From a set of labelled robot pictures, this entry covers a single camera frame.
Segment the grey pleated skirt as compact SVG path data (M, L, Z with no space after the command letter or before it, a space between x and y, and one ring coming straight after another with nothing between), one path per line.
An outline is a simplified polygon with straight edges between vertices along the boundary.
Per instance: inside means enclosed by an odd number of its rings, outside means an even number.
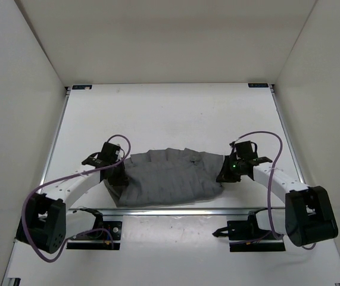
M217 182L224 156L178 150L149 150L124 161L122 178L104 181L117 207L174 206L211 200L224 187Z

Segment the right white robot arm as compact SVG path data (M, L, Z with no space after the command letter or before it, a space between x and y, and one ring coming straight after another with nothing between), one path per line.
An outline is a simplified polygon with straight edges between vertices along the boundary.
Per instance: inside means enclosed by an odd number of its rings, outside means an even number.
M251 211L245 221L228 223L214 232L215 237L229 237L234 244L251 244L264 238L288 237L297 247L331 240L339 229L327 191L321 186L300 183L275 166L275 161L260 157L257 144L251 141L230 143L231 154L224 159L218 179L239 182L247 176L267 188L285 205L274 209L267 205Z

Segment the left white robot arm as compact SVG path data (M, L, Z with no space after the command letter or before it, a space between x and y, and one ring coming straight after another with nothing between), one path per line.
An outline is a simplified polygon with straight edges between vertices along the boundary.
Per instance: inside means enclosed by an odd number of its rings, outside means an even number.
M72 175L44 183L41 192L32 191L22 206L16 240L28 244L42 258L45 253L60 254L68 240L89 236L107 237L100 211L88 207L71 207L90 189L107 179L125 182L124 159L128 151L107 141L101 151L92 153Z

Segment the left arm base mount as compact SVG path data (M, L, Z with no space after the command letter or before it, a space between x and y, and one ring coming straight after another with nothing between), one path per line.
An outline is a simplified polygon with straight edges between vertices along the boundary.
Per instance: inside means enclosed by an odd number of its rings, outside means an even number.
M108 218L99 210L82 207L70 210L66 223L68 250L120 249L123 227L121 218Z

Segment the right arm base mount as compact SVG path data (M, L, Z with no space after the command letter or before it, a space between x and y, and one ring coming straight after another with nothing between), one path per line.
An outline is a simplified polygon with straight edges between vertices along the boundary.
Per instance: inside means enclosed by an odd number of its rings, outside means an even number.
M265 210L250 211L246 220L228 220L227 225L214 231L212 236L228 238L231 253L284 252L283 240L276 240L271 231L258 225L255 215Z

